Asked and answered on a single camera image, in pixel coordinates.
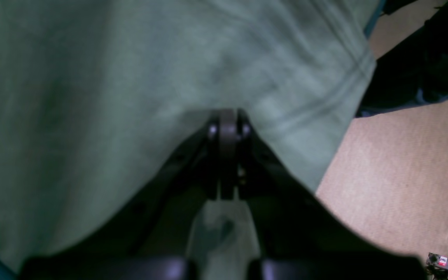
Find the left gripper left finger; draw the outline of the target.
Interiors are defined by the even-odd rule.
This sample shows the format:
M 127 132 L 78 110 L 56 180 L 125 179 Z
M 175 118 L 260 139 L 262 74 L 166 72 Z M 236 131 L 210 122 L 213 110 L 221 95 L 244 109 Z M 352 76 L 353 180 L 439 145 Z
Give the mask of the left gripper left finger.
M 229 110 L 183 141 L 158 173 L 80 243 L 25 262 L 20 280 L 197 280 L 185 256 L 207 200 L 229 198 Z

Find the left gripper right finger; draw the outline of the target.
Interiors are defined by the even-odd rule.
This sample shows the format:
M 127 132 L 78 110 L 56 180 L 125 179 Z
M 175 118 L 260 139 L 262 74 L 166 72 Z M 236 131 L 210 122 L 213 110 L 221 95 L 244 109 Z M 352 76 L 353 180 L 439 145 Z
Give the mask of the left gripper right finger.
M 328 211 L 261 140 L 244 110 L 229 113 L 239 198 L 260 255 L 248 280 L 425 280 L 416 257 L 365 241 Z

